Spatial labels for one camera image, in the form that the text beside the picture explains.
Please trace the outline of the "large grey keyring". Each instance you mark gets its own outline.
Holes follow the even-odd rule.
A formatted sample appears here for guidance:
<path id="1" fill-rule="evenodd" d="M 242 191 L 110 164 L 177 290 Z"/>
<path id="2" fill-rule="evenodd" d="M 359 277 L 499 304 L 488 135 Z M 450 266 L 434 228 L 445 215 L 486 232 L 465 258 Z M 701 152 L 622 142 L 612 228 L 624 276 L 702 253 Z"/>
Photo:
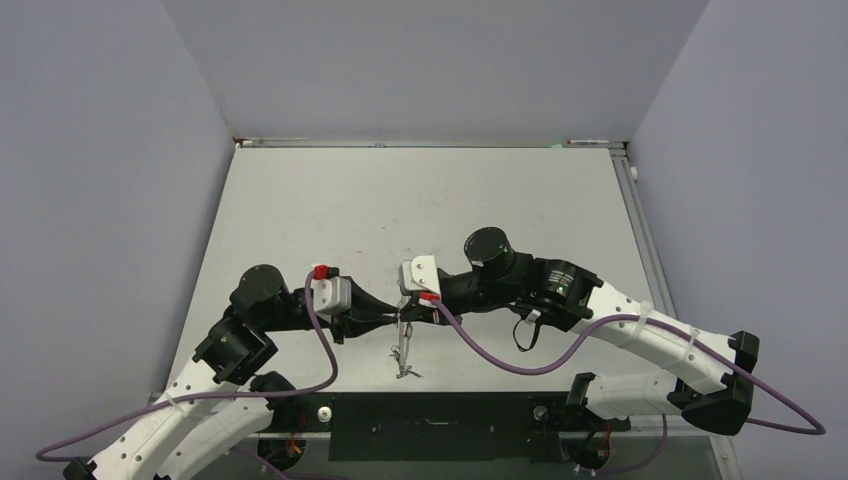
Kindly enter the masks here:
<path id="1" fill-rule="evenodd" d="M 413 325 L 411 322 L 402 319 L 402 313 L 408 303 L 408 297 L 402 297 L 397 304 L 397 312 L 395 314 L 396 329 L 398 333 L 397 344 L 391 347 L 390 356 L 397 364 L 397 379 L 406 377 L 422 378 L 422 375 L 416 372 L 408 361 L 411 347 L 411 339 L 413 336 Z"/>

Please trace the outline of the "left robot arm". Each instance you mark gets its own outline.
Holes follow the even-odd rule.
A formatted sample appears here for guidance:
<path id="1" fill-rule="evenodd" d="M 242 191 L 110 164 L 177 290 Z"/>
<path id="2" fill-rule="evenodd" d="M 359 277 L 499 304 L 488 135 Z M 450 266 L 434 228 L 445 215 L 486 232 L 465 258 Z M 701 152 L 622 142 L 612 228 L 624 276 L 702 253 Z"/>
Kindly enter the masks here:
<path id="1" fill-rule="evenodd" d="M 73 457 L 66 479 L 184 479 L 247 435 L 289 428 L 297 399 L 331 386 L 340 373 L 331 347 L 391 324 L 395 309 L 335 267 L 317 265 L 290 290 L 274 266 L 245 271 L 222 318 L 155 403 L 93 429 L 128 429 L 89 458 Z M 312 330 L 330 362 L 327 379 L 298 388 L 262 369 L 278 352 L 270 335 Z"/>

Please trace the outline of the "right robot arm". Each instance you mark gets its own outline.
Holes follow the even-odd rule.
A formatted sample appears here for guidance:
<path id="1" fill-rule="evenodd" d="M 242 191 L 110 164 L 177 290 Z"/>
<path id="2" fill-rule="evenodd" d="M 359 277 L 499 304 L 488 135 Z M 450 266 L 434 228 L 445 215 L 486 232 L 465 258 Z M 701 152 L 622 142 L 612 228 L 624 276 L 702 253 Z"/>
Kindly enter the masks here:
<path id="1" fill-rule="evenodd" d="M 653 365 L 645 374 L 578 374 L 564 403 L 573 425 L 674 415 L 701 430 L 733 436 L 748 420 L 760 347 L 756 335 L 724 335 L 683 323 L 574 263 L 516 251 L 497 227 L 473 232 L 464 253 L 470 270 L 462 274 L 445 272 L 431 255 L 399 266 L 399 289 L 408 299 L 402 321 L 458 326 L 463 314 L 507 309 L 536 330 L 596 338 Z"/>

